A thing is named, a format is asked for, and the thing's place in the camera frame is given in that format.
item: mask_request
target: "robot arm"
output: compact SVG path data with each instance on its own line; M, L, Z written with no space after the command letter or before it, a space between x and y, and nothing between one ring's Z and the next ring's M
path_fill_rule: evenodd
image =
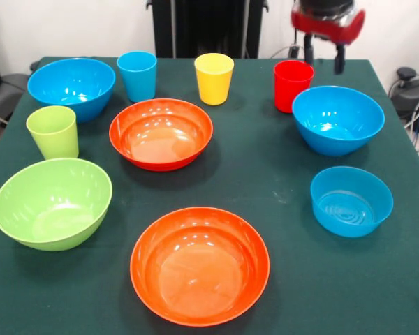
M314 62L312 38L329 40L337 46L335 74L344 71L345 46L360 34L365 23L365 11L354 6L354 0L299 0L292 9L292 24L306 33L304 58Z

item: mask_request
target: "yellow cup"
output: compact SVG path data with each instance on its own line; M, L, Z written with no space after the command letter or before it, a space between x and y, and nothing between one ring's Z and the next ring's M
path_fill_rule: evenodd
M194 61L200 99L220 105L228 98L235 62L224 54L203 54Z
M75 112L64 106L36 110L27 119L27 128L45 159L79 155Z

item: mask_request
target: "orange bowl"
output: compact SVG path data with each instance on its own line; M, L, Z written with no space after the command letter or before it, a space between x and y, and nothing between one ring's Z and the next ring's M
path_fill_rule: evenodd
M179 325L206 327L253 306L267 285L270 260L260 235L239 216L190 207L143 232L130 272L151 311Z
M151 171L188 165L211 140L213 125L200 107L182 100L152 99L122 110L110 124L113 147Z

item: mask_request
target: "cup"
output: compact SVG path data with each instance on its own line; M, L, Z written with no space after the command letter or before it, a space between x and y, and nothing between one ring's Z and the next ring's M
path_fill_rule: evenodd
M75 112L65 106L36 110L27 119L27 128L45 159L79 155Z
M155 97L156 57L146 51L130 51L118 57L117 65L128 98L134 103Z
M228 98L235 62L224 54L203 54L194 61L198 93L207 105L220 105Z
M296 96L310 87L315 70L303 61L282 61L274 66L274 105L283 113L292 113Z

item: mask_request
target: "red cup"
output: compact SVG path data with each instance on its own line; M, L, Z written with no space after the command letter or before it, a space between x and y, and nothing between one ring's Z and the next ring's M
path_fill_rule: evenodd
M310 87L315 70L303 61L282 61L274 66L274 105L283 113L292 113L296 96Z

